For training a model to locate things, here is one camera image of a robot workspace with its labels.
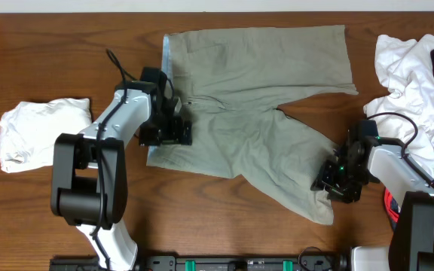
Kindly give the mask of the khaki green shorts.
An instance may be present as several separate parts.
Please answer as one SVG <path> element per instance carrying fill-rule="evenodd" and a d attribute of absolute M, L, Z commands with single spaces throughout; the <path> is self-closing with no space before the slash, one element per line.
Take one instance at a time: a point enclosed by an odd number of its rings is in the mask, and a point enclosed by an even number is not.
<path fill-rule="evenodd" d="M 162 68 L 192 123 L 192 143 L 152 147 L 148 165 L 243 176 L 296 214 L 332 224 L 326 192 L 310 187 L 335 143 L 280 106 L 319 94 L 356 94 L 344 26 L 166 35 Z"/>

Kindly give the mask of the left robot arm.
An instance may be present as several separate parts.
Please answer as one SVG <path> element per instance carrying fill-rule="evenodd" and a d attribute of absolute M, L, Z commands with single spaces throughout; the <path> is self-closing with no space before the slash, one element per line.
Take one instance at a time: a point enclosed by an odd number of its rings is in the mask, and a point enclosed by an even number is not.
<path fill-rule="evenodd" d="M 97 256 L 54 258 L 52 270 L 135 270 L 138 246 L 123 220 L 128 186 L 125 148 L 133 138 L 143 146 L 190 145 L 191 122 L 166 97 L 171 80 L 145 67 L 135 79 L 122 71 L 112 102 L 78 134 L 63 133 L 54 144 L 50 208 L 89 240 Z"/>

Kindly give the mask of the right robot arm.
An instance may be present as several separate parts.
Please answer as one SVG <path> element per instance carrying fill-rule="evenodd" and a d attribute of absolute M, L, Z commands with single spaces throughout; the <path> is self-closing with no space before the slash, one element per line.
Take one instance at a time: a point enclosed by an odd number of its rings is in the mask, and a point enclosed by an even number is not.
<path fill-rule="evenodd" d="M 408 153 L 407 144 L 379 136 L 374 120 L 361 120 L 321 166 L 311 189 L 326 191 L 332 201 L 352 203 L 370 182 L 383 184 L 400 208 L 391 243 L 355 247 L 349 254 L 301 255 L 303 269 L 434 270 L 434 181 Z"/>

